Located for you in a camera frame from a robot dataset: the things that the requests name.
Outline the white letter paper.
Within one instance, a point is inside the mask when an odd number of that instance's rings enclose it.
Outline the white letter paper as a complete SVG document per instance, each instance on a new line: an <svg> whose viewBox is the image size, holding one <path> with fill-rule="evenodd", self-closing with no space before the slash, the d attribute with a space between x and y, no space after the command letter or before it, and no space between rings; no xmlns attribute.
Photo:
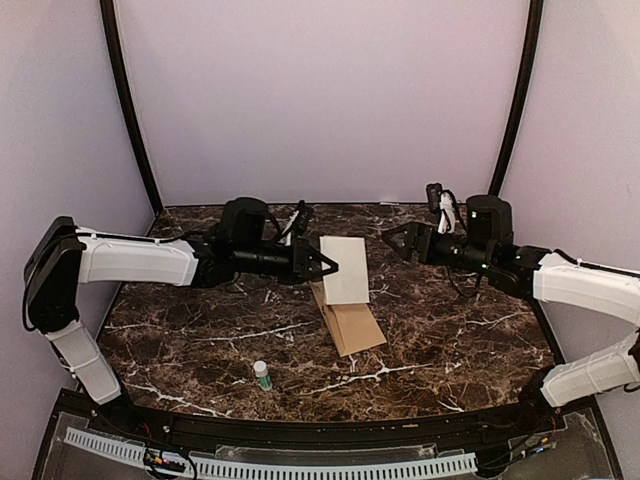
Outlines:
<svg viewBox="0 0 640 480"><path fill-rule="evenodd" d="M338 271L323 278L328 305L367 304L369 278L365 239L321 236L320 252L338 264Z"/></svg>

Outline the brown paper envelope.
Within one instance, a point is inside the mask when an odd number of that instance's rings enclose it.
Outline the brown paper envelope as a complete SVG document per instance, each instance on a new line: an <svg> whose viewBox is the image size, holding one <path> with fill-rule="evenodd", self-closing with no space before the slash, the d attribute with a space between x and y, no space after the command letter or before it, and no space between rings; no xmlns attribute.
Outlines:
<svg viewBox="0 0 640 480"><path fill-rule="evenodd" d="M387 343L367 304L329 305L320 282L310 288L340 357Z"/></svg>

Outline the green glue stick white cap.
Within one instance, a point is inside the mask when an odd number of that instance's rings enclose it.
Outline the green glue stick white cap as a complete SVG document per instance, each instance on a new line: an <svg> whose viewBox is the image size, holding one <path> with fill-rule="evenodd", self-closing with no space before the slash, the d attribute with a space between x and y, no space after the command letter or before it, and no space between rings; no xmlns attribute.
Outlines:
<svg viewBox="0 0 640 480"><path fill-rule="evenodd" d="M258 360L253 364L253 370L256 378L258 379L260 388L263 391L270 391L273 388L273 383L267 363L263 360Z"/></svg>

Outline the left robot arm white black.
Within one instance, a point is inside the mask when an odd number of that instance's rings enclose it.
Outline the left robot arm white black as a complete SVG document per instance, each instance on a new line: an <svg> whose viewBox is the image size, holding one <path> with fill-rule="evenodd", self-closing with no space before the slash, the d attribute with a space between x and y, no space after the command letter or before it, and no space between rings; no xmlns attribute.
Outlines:
<svg viewBox="0 0 640 480"><path fill-rule="evenodd" d="M120 436L134 435L141 427L140 412L120 398L121 381L81 323L79 285L213 288L243 273L285 285L318 281L338 272L339 265L304 238L312 215L312 208L300 201L281 226L265 202L239 197L224 205L219 222L208 230L169 238L99 232L59 216L24 268L23 327L47 338L89 397L103 405L107 425Z"/></svg>

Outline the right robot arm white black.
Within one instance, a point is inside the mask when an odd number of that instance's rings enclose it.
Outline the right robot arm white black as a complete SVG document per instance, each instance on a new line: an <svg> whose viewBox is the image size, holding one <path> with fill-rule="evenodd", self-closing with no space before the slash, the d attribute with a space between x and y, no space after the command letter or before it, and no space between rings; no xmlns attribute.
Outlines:
<svg viewBox="0 0 640 480"><path fill-rule="evenodd" d="M460 217L447 190L427 187L436 226L409 222L386 230L383 241L403 260L475 272L490 286L527 301L556 302L639 324L639 274L574 259L560 249L514 243L512 209L493 195L474 195ZM639 384L639 335L579 360L535 373L519 394L510 424L534 432L549 409L617 387Z"/></svg>

